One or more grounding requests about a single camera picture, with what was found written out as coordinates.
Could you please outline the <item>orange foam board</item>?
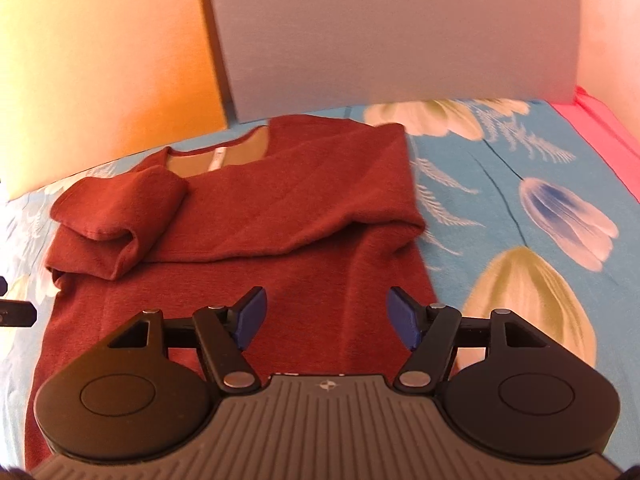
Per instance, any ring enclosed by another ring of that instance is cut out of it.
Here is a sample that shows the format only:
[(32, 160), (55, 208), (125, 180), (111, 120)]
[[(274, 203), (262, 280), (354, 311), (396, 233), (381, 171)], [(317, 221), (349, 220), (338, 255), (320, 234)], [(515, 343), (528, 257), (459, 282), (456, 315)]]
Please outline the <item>orange foam board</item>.
[(17, 198), (226, 128), (210, 0), (1, 0), (1, 181)]

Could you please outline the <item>grey foam board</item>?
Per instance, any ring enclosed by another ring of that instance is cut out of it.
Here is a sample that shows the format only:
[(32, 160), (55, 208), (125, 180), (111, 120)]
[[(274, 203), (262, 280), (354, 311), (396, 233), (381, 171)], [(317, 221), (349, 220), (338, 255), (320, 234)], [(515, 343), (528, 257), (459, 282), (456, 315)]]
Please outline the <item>grey foam board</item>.
[(574, 93), (580, 0), (213, 0), (241, 122)]

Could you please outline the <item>red cloth at bed edge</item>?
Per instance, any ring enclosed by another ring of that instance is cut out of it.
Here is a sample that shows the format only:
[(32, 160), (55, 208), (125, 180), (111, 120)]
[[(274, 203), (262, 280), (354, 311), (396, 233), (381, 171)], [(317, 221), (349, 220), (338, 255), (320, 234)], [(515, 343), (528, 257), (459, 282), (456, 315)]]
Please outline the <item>red cloth at bed edge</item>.
[(639, 141), (603, 102), (577, 87), (570, 103), (552, 103), (636, 200), (640, 197)]

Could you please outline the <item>dark red knit sweater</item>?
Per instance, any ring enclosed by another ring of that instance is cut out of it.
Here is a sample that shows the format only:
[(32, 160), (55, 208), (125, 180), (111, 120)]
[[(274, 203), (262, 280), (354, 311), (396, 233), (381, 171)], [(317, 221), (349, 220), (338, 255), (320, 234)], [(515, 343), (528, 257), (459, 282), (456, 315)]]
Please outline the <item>dark red knit sweater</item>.
[(407, 351), (388, 291), (436, 299), (404, 128), (295, 115), (266, 133), (254, 162), (180, 176), (164, 148), (56, 200), (44, 263), (58, 294), (36, 385), (142, 310), (186, 318), (255, 286), (267, 315), (246, 356), (261, 378), (397, 374)]

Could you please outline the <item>blue floral bed sheet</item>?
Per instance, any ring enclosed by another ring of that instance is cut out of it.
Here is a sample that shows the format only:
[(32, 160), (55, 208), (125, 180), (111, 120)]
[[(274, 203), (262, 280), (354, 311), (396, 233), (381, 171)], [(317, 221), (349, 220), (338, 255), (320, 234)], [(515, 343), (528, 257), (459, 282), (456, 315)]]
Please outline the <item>blue floral bed sheet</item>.
[(620, 395), (608, 456), (639, 460), (639, 201), (541, 101), (334, 110), (407, 130), (418, 241), (437, 298), (508, 308), (597, 367)]

